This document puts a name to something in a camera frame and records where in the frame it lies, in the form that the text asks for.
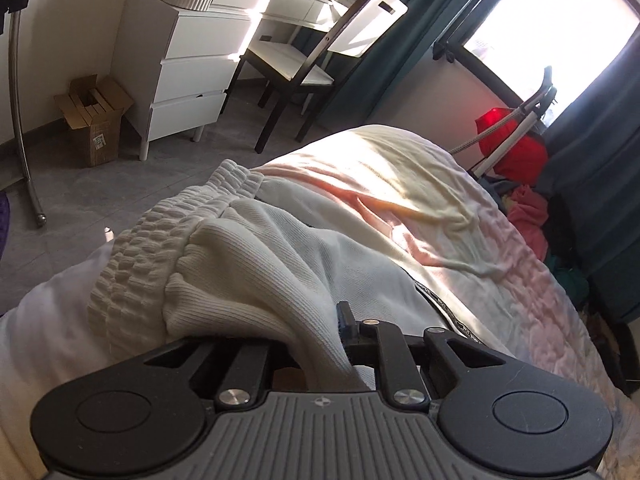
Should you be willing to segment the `cream zip-up sweat garment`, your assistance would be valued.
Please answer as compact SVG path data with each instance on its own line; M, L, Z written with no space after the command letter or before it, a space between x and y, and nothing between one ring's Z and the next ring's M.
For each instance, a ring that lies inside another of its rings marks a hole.
M390 237L380 215L427 216L390 164L345 168L283 160L254 170L225 160L209 180L162 200L114 241L88 304L91 328L122 361L185 336L283 342L311 387L357 391L336 306L419 335L441 320L499 349L442 282Z

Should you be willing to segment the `pink clothes pile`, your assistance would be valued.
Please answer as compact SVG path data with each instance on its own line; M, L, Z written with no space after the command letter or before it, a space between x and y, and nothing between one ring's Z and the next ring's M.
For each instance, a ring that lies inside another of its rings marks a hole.
M526 245L535 256L544 261L549 244L542 226L547 222L548 202L528 185L514 188L508 196L506 218L515 226L524 238Z

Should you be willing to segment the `green clothes heap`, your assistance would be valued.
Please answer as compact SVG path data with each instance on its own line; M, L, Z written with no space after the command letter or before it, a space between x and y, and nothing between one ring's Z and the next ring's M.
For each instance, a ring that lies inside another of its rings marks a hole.
M544 259L544 264L548 266L555 281L564 289L574 307L579 310L585 304L589 295L589 284L584 274L574 266L569 268L560 257L552 255L551 252Z

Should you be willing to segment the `metal clothes rack pole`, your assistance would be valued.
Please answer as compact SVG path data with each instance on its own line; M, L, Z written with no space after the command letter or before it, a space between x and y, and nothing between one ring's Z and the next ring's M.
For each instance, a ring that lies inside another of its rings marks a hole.
M22 12L16 11L10 14L9 27L9 45L8 45L8 81L9 81L9 99L10 113L12 120L12 129L15 141L15 151L21 168L21 177L18 182L23 182L28 193L30 206L35 216L35 222L38 229L43 228L47 224L47 216L40 204L39 197L36 192L34 182L32 182L32 172L26 154L26 145L24 139L22 108L20 97L20 82L18 81L18 54L20 53L20 31L21 31Z

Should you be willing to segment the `pastel pink bed sheet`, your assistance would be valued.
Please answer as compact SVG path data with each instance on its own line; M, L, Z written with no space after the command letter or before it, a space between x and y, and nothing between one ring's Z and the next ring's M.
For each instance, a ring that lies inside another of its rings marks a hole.
M386 206L380 215L390 237L431 277L433 284L423 292L426 302L442 305L434 289L434 283L442 282L498 337L500 348L495 350L597 393L614 419L599 472L608 479L638 477L638 408L608 378L586 326L544 262L446 151L412 132L372 125L332 134L260 167L276 160L292 167L304 160L337 168L351 162L393 166L427 216L394 218ZM38 479L46 471L29 432L30 413L42 397L64 382L119 362L88 320L91 293L115 240L35 287L3 315L3 478Z

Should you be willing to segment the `red cloth on steamer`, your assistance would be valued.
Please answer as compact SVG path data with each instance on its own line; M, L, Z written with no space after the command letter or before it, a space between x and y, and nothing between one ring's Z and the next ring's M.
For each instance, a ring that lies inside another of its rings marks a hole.
M508 108L502 107L488 110L484 115L475 119L477 133L481 134L500 119L508 116L509 113ZM514 133L516 128L518 128L518 121L511 119L489 136L480 140L478 145L483 156L488 157L508 136ZM537 133L529 131L496 163L492 171L497 176L533 186L537 183L547 162L548 152L544 140Z

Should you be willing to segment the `left teal curtain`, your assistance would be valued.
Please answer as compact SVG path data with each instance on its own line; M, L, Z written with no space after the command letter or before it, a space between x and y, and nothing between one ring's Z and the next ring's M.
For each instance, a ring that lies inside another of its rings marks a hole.
M347 80L314 120L319 126L340 131L364 124L471 0L400 1L408 11L359 64L332 56L326 71Z

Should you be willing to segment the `teal curtain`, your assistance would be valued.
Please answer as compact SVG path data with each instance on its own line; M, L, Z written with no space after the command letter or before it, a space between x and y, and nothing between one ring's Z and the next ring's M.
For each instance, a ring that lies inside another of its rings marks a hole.
M538 184L567 206L582 268L608 310L639 317L639 35L544 134Z
M408 11L359 64L332 56L326 71L347 80L314 120L319 126L340 131L364 124L471 0L400 1Z

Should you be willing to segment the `right teal curtain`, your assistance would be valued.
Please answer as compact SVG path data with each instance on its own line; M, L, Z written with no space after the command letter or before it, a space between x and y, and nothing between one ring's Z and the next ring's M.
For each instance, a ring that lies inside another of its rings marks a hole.
M544 134L538 184L567 206L582 268L608 310L639 317L639 35Z

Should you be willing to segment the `white and black chair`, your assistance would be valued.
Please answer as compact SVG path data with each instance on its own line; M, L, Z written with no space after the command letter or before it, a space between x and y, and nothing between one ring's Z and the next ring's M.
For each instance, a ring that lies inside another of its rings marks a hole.
M317 117L348 81L370 47L407 11L408 6L400 0L356 0L308 54L292 44L264 40L251 42L239 58L229 88L235 87L242 68L248 64L267 81L258 105L264 107L273 93L279 95L254 151L258 154L264 151L288 103L298 94L317 98L295 137L296 141L303 141Z

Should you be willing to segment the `garment steamer on pole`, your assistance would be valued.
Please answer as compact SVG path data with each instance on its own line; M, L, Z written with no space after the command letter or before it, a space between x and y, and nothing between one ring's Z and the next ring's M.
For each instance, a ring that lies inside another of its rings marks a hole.
M521 105L510 111L506 117L498 120L495 124L489 126L478 134L472 140L466 141L456 148L449 151L451 156L465 151L470 146L477 144L480 140L488 138L499 128L505 126L511 120L516 121L515 130L510 133L498 146L492 150L488 156L485 156L478 164L472 167L471 174L478 180L493 170L498 162L504 159L512 148L518 143L523 136L526 136L533 126L544 117L550 105L555 101L556 89L552 82L553 70L551 66L544 69L544 76L539 89Z

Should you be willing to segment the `open cardboard box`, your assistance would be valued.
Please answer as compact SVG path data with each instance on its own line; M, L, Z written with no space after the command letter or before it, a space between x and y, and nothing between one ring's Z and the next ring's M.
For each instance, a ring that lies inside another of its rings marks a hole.
M53 99L88 167L118 157L122 116L134 101L111 76L73 79L67 92Z

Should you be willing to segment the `white dresser with drawers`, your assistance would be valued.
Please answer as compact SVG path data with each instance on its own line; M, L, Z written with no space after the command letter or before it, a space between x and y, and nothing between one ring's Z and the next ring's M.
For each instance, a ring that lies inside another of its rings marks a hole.
M334 0L126 0L111 75L134 101L126 116L152 142L217 121L241 55L264 18L326 32Z

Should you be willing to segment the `dark window frame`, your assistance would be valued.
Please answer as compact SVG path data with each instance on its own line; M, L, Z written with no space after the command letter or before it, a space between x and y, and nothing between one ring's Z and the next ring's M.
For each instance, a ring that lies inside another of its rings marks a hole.
M473 117L515 108L554 84L536 18L544 0L469 0L436 39L432 59Z

